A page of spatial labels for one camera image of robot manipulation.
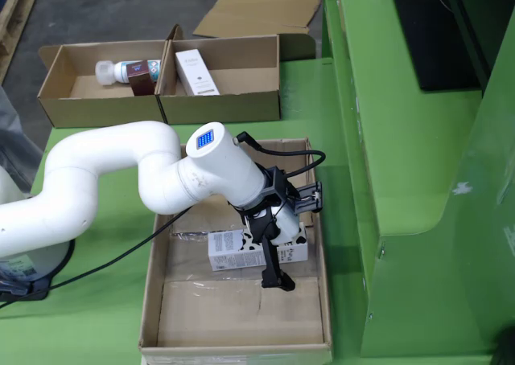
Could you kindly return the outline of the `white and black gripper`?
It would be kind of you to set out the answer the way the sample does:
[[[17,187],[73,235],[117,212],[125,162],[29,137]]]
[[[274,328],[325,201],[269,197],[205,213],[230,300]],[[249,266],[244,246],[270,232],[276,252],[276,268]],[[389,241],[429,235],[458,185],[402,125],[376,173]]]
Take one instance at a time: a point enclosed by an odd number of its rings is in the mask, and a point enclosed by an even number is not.
[[[262,288],[279,288],[290,292],[295,282],[281,270],[276,246],[292,243],[299,234],[299,217],[287,205],[272,207],[246,218],[255,244],[262,246],[266,268],[262,271]]]

